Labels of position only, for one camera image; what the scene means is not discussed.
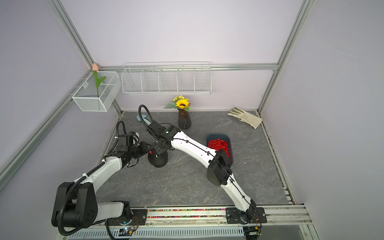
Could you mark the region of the black dome screw fixture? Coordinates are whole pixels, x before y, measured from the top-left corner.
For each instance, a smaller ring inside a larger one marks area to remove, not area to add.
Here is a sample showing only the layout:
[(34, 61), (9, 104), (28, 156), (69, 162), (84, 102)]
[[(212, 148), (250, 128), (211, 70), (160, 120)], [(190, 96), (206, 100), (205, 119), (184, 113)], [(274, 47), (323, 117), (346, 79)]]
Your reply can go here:
[(167, 151), (161, 154), (157, 153), (155, 150), (151, 150), (151, 151), (153, 151), (152, 155), (148, 153), (148, 160), (151, 165), (153, 165), (156, 168), (162, 168), (168, 163)]

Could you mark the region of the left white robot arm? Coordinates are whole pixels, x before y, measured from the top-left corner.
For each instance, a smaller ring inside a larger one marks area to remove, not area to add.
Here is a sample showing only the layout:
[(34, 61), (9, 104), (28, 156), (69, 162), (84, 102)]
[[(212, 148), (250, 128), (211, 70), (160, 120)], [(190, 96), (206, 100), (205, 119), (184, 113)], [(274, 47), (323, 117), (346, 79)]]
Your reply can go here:
[(148, 152), (139, 134), (130, 132), (118, 136), (115, 151), (107, 154), (102, 162), (79, 179), (59, 185), (52, 214), (52, 225), (61, 230), (88, 228), (102, 220), (123, 217), (132, 218), (127, 201), (98, 203), (96, 192), (131, 159), (138, 159)]

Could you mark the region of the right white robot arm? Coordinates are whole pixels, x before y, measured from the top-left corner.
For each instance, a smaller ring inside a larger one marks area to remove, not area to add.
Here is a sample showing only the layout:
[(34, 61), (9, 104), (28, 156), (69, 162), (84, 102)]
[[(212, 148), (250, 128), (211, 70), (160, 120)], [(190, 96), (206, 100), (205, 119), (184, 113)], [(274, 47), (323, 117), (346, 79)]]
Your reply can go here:
[(231, 198), (240, 214), (240, 223), (252, 223), (258, 220), (256, 203), (235, 180), (229, 158), (224, 150), (203, 146), (174, 125), (166, 128), (156, 121), (144, 121), (143, 124), (155, 139), (148, 153), (148, 160), (154, 167), (162, 168), (167, 164), (169, 150), (176, 149), (188, 154), (207, 169), (207, 179), (221, 187)]

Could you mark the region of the pile of red sleeves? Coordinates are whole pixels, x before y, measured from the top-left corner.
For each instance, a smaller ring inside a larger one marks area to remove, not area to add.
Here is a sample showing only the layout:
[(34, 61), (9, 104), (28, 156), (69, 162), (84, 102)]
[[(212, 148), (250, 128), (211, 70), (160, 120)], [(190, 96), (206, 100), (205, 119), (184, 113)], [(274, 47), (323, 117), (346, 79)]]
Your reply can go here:
[(230, 145), (227, 141), (224, 141), (222, 139), (209, 140), (208, 147), (217, 151), (222, 149), (226, 152), (227, 157), (230, 157), (230, 153), (229, 153)]

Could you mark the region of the dark ribbed vase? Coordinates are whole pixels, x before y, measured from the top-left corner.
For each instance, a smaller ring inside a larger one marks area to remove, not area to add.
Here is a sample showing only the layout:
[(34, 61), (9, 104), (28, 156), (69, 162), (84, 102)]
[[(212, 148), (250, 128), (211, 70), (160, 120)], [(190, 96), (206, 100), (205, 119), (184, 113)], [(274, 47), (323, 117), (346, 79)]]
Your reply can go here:
[(178, 125), (182, 130), (189, 129), (192, 126), (192, 120), (190, 117), (190, 113), (183, 109), (178, 109), (179, 117), (178, 117)]

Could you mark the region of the yellow sunflower bouquet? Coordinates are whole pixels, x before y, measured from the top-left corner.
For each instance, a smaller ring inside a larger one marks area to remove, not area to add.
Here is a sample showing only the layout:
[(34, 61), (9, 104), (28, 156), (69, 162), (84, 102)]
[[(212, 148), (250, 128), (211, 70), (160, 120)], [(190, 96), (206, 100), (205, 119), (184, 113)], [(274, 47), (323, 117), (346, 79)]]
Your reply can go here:
[(185, 98), (184, 96), (177, 96), (172, 101), (170, 101), (164, 109), (177, 109), (177, 110), (184, 110), (186, 112), (190, 111), (191, 103), (189, 99)]

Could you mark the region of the teal plastic tray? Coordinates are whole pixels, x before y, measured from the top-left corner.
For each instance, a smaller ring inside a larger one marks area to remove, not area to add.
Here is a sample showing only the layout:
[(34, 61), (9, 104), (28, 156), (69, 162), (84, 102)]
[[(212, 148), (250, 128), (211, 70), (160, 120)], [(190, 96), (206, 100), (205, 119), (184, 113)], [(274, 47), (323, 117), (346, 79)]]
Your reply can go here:
[(217, 151), (220, 149), (224, 150), (229, 159), (230, 166), (233, 165), (234, 160), (233, 160), (232, 146), (231, 146), (230, 138), (227, 135), (219, 134), (219, 133), (209, 134), (206, 137), (206, 145), (207, 147)]

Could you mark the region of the artificial pink tulip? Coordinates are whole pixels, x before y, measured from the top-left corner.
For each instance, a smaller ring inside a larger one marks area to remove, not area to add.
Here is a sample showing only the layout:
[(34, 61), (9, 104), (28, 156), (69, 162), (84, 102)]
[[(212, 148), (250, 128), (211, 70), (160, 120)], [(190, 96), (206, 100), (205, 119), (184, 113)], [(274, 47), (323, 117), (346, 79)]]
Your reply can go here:
[(92, 70), (93, 70), (93, 77), (95, 79), (95, 86), (96, 86), (96, 90), (97, 90), (97, 97), (99, 97), (100, 96), (99, 95), (99, 86), (106, 79), (106, 77), (101, 77), (101, 78), (98, 77), (97, 72), (99, 71), (99, 66), (96, 63), (92, 64)]

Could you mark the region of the beige work glove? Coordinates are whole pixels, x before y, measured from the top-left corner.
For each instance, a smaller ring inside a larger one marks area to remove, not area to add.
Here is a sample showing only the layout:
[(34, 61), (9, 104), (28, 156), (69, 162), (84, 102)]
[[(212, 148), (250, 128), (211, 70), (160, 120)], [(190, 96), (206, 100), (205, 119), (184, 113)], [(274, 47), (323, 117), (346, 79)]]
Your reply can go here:
[(253, 115), (253, 114), (251, 114), (251, 113), (249, 113), (249, 112), (247, 112), (241, 108), (238, 108), (238, 107), (231, 109), (228, 112), (228, 116), (235, 117), (239, 121), (249, 124), (254, 129), (256, 129), (263, 121), (262, 118), (259, 118), (259, 117), (255, 116), (255, 115)]

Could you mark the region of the teal handled small tool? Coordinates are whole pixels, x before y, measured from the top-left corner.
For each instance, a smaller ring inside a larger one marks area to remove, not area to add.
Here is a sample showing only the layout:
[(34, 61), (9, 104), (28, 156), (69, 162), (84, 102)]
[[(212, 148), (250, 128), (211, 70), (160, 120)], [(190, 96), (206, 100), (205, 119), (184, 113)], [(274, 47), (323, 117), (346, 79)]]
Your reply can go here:
[(149, 122), (147, 119), (146, 119), (146, 115), (137, 115), (137, 120), (139, 121), (139, 122), (142, 122), (142, 121), (144, 121), (146, 124), (150, 124), (151, 122)]

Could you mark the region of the white mesh wall basket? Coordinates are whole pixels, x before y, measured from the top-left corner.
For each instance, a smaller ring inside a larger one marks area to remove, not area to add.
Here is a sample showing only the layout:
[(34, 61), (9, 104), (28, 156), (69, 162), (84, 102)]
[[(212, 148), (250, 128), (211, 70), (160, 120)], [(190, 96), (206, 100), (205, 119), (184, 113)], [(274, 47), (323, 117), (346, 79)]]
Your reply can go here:
[(107, 112), (121, 87), (122, 81), (117, 72), (93, 71), (72, 99), (83, 112)]

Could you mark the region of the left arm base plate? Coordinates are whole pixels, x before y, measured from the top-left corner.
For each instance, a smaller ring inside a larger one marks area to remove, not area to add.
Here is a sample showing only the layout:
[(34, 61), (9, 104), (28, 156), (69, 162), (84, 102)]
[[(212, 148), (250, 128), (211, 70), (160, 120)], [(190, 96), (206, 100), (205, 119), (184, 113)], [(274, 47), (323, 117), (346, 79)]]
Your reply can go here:
[(130, 213), (130, 219), (121, 216), (114, 219), (108, 219), (109, 226), (144, 226), (148, 215), (147, 209), (133, 209)]

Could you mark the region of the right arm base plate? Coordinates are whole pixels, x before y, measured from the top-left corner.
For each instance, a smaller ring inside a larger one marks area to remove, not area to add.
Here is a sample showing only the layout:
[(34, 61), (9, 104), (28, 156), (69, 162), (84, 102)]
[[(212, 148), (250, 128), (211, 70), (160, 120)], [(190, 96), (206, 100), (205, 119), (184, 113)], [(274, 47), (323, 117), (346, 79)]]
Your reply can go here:
[(240, 211), (237, 208), (226, 208), (228, 224), (265, 224), (267, 223), (266, 213), (264, 208), (250, 207), (246, 212)]

